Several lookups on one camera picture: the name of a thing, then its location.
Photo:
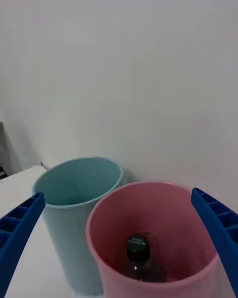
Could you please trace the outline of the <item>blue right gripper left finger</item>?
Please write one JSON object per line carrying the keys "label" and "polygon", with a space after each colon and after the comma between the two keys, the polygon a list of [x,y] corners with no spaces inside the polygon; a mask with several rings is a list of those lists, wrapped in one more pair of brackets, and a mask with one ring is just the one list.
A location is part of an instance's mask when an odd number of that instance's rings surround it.
{"label": "blue right gripper left finger", "polygon": [[0,297],[7,292],[25,245],[45,208],[42,192],[0,219]]}

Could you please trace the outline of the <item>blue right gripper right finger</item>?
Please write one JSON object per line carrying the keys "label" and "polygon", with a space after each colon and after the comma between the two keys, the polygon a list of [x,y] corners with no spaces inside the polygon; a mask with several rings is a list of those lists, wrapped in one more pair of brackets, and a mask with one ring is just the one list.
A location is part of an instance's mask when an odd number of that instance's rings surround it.
{"label": "blue right gripper right finger", "polygon": [[193,188],[191,203],[216,248],[235,296],[238,295],[238,215],[227,206]]}

